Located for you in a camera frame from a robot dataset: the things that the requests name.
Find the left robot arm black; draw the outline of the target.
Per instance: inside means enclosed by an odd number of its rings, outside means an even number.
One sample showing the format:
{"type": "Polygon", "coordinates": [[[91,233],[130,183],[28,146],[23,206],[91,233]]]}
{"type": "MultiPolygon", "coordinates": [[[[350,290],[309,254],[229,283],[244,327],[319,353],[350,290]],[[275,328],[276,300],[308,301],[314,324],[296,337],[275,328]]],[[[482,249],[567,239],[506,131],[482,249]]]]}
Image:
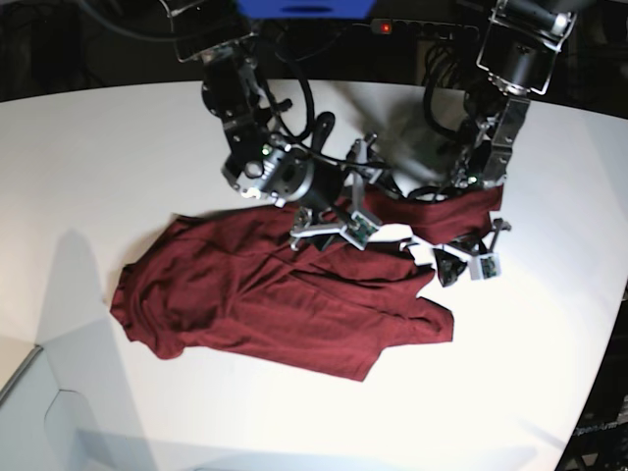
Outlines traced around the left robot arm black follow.
{"type": "Polygon", "coordinates": [[[434,161],[414,158],[400,164],[420,184],[410,198],[450,200],[505,184],[530,97],[546,93],[556,58],[585,7],[581,1],[496,2],[475,63],[470,65],[462,54],[453,60],[462,73],[465,111],[455,130],[443,125],[433,110],[448,64],[427,67],[423,117],[444,143],[434,161]]]}

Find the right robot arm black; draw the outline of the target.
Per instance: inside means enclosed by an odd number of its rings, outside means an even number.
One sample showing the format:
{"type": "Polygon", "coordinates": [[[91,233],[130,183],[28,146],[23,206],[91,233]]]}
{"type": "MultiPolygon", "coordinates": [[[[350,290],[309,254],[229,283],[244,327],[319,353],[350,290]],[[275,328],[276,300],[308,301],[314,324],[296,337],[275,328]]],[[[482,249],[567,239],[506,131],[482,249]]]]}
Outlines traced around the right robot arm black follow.
{"type": "Polygon", "coordinates": [[[233,1],[166,1],[163,4],[182,62],[203,65],[202,99],[221,121],[230,155],[222,167],[229,186],[242,197],[278,208],[294,204],[290,246],[311,243],[319,250],[335,241],[366,248],[382,221],[364,206],[366,187],[387,169],[368,133],[334,158],[322,147],[335,117],[317,114],[310,84],[281,46],[259,34],[233,1]],[[303,92],[305,127],[289,130],[283,120],[292,103],[278,101],[258,64],[268,49],[282,57],[303,92]]]}

